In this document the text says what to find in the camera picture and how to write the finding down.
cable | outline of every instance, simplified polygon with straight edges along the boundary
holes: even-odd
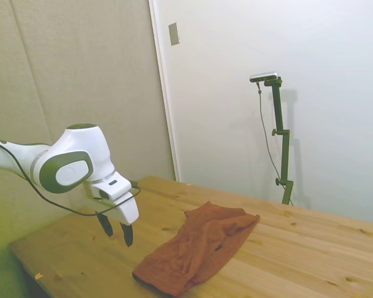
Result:
[[[54,206],[57,206],[61,209],[65,209],[67,211],[70,211],[70,212],[73,212],[75,214],[78,214],[78,215],[82,215],[82,216],[97,216],[97,215],[100,215],[100,214],[104,214],[105,212],[108,212],[112,209],[115,209],[116,207],[119,207],[120,205],[126,203],[127,201],[131,200],[133,197],[136,197],[140,192],[141,192],[141,188],[138,186],[137,183],[133,183],[131,184],[132,188],[135,188],[135,189],[138,189],[137,193],[136,194],[133,194],[131,197],[129,197],[128,199],[126,199],[125,201],[117,204],[117,205],[114,205],[106,210],[103,210],[101,212],[97,212],[97,213],[82,213],[82,212],[78,212],[76,210],[73,210],[71,208],[68,208],[68,207],[65,207],[63,205],[60,205],[60,204],[57,204],[49,199],[47,199],[38,189],[37,187],[33,184],[33,182],[30,180],[30,178],[28,177],[28,175],[26,175],[26,172],[24,171],[24,169],[22,168],[21,164],[19,163],[18,159],[15,157],[14,154],[12,154],[12,152],[10,150],[8,150],[6,147],[0,145],[0,148],[3,149],[5,152],[7,152],[8,154],[10,154],[10,156],[12,157],[12,159],[14,159],[14,161],[16,162],[17,166],[19,167],[19,169],[21,170],[22,174],[24,175],[26,181],[30,184],[30,186],[32,186],[32,188],[35,190],[35,192],[37,192],[37,194],[43,199],[45,200],[46,202],[50,203],[51,205],[54,205]]]
[[[276,171],[276,175],[278,176],[278,179],[280,180],[280,175],[279,175],[279,172],[278,172],[278,169],[276,168],[275,166],[275,163],[274,163],[274,160],[272,159],[272,155],[271,155],[271,151],[269,150],[269,145],[268,145],[268,137],[267,137],[267,130],[265,129],[265,124],[264,124],[264,118],[262,116],[262,99],[261,99],[261,88],[260,88],[260,83],[259,82],[256,82],[257,84],[257,87],[259,88],[259,97],[260,97],[260,116],[261,116],[261,123],[262,123],[262,128],[264,129],[264,136],[265,136],[265,144],[267,145],[267,151],[268,151],[268,155],[269,155],[269,158],[271,159],[271,163],[272,165],[274,166],[274,169]]]

wooden table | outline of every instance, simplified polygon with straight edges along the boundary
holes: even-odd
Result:
[[[108,238],[98,220],[69,215],[11,247],[50,297],[165,297],[132,270],[177,234],[184,210],[206,201],[242,207],[261,221],[234,258],[187,297],[373,297],[373,223],[149,177],[128,248],[118,222]]]

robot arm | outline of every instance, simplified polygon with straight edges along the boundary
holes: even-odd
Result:
[[[9,150],[30,180],[46,191],[61,194],[83,183],[89,194],[86,203],[96,212],[119,204],[105,214],[121,222],[126,243],[131,244],[131,224],[139,216],[136,201],[130,193],[132,185],[115,171],[108,144],[98,126],[69,126],[52,146],[20,145],[2,140],[0,146]],[[2,148],[0,169],[12,171],[25,179],[13,157]],[[100,214],[98,219],[105,232],[111,236],[112,229],[106,216]]]

beige wall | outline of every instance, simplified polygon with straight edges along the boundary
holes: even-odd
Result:
[[[148,1],[0,0],[0,138],[52,143],[82,122],[126,178],[173,178]],[[0,297],[26,297],[8,243],[64,214],[0,171]]]

orange cloth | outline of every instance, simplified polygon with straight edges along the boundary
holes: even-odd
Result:
[[[241,208],[210,202],[185,211],[176,237],[146,256],[132,275],[178,297],[215,275],[237,252],[260,220]]]

